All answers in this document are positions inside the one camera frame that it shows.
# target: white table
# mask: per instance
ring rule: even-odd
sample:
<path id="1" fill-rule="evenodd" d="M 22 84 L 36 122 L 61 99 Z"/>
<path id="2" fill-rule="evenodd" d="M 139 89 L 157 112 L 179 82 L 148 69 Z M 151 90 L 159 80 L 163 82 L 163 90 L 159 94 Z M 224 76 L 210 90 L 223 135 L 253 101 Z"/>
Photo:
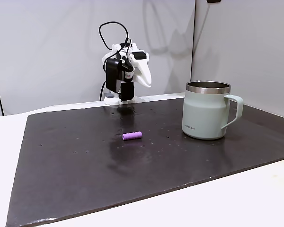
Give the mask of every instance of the white table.
<path id="1" fill-rule="evenodd" d="M 184 97 L 184 93 L 142 97 L 142 102 Z M 6 224 L 9 199 L 23 133 L 30 114 L 104 106 L 90 102 L 0 117 L 0 227 Z M 282 226 L 284 161 L 207 183 L 60 221 L 46 227 Z"/>

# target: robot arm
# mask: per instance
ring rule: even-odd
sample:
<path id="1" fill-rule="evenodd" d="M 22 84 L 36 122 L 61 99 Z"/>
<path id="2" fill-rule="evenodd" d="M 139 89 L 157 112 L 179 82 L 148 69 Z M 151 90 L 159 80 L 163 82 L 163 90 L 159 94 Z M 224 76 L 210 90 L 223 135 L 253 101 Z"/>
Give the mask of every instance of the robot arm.
<path id="1" fill-rule="evenodd" d="M 133 82 L 151 87 L 149 55 L 144 50 L 138 49 L 136 43 L 122 44 L 122 46 L 124 46 L 123 49 L 121 44 L 114 44 L 112 51 L 102 58 L 106 68 L 106 87 L 114 98 L 120 99 L 119 101 L 136 102 L 136 97 L 133 95 Z M 115 56 L 107 59 L 118 51 L 119 53 Z M 112 102 L 106 97 L 105 102 L 114 105 L 116 99 Z"/>

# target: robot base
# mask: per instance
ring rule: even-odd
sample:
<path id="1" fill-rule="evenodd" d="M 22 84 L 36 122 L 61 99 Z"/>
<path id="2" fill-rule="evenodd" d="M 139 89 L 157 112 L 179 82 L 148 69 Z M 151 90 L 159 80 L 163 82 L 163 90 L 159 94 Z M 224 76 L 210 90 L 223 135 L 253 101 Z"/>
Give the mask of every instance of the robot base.
<path id="1" fill-rule="evenodd" d="M 122 105 L 122 104 L 128 104 L 128 103 L 137 103 L 138 97 L 134 96 L 132 100 L 128 101 L 122 101 L 120 98 L 113 97 L 113 98 L 104 98 L 104 103 L 106 105 Z"/>

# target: mug handle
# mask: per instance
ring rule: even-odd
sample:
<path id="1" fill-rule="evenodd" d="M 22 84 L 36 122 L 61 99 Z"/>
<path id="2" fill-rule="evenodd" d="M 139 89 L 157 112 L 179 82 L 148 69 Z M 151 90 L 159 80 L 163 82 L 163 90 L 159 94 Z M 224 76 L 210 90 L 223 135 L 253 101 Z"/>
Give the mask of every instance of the mug handle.
<path id="1" fill-rule="evenodd" d="M 237 102 L 237 113 L 236 113 L 235 119 L 233 121 L 229 122 L 228 124 L 224 125 L 221 129 L 224 129 L 225 127 L 227 127 L 231 123 L 234 123 L 236 120 L 240 119 L 240 117 L 242 116 L 242 113 L 243 113 L 243 106 L 244 106 L 243 99 L 239 96 L 226 95 L 224 97 Z"/>

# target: purple cylinder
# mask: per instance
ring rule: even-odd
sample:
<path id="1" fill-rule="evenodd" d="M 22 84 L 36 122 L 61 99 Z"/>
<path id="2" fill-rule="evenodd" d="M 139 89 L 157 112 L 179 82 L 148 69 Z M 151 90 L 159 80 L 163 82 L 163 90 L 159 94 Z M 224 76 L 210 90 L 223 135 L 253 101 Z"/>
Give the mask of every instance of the purple cylinder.
<path id="1" fill-rule="evenodd" d="M 126 133 L 122 135 L 123 140 L 134 140 L 134 139 L 139 139 L 142 137 L 142 132 L 132 132 L 132 133 Z"/>

